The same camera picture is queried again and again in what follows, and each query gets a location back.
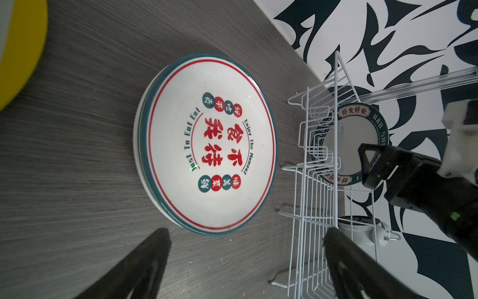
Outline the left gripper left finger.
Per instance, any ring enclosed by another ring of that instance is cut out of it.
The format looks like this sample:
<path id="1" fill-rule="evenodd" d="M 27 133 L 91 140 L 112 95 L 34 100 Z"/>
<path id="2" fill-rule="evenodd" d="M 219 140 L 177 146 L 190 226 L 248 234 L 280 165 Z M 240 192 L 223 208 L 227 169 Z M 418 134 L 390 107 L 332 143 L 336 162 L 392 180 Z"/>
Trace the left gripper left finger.
<path id="1" fill-rule="evenodd" d="M 118 262 L 78 299 L 155 299 L 171 250 L 169 230 L 160 228 Z"/>

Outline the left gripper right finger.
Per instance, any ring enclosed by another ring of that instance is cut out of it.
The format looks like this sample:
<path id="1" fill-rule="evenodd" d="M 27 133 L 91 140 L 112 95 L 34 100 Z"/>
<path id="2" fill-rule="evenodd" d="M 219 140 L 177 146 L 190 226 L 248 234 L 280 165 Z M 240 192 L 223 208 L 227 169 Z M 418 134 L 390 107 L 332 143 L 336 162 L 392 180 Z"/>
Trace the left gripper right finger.
<path id="1" fill-rule="evenodd" d="M 339 299 L 420 299 L 335 227 L 324 238 L 327 265 Z"/>

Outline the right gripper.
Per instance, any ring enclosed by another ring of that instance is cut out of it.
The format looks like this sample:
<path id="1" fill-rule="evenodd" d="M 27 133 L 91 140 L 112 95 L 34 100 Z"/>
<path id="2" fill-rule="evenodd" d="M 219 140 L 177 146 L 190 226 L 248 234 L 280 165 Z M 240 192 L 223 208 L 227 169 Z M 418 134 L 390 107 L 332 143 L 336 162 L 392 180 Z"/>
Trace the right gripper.
<path id="1" fill-rule="evenodd" d="M 390 204 L 426 214 L 434 223 L 463 218 L 459 178 L 443 178 L 438 162 L 391 145 L 362 143 L 358 148 L 362 184 L 377 189 L 387 181 Z"/>

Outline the yellow white striped plate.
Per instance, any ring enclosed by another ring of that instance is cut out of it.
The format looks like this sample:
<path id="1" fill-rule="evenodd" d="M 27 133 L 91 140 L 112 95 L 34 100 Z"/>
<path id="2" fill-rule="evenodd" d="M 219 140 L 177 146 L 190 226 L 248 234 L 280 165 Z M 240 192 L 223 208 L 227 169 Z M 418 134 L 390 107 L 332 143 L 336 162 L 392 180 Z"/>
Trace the yellow white striped plate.
<path id="1" fill-rule="evenodd" d="M 1 109 L 23 89 L 46 43 L 47 1 L 1 1 Z"/>

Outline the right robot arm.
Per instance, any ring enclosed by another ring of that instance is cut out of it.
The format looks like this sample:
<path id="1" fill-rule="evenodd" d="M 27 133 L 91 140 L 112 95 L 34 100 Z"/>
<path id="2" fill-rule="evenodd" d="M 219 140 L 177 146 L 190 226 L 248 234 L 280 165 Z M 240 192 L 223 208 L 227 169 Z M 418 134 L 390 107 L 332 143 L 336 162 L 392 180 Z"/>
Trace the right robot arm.
<path id="1" fill-rule="evenodd" d="M 474 259 L 478 257 L 478 187 L 465 178 L 438 174 L 441 162 L 390 145 L 363 143 L 358 148 L 362 184 L 387 183 L 385 199 L 393 206 L 426 214 Z"/>

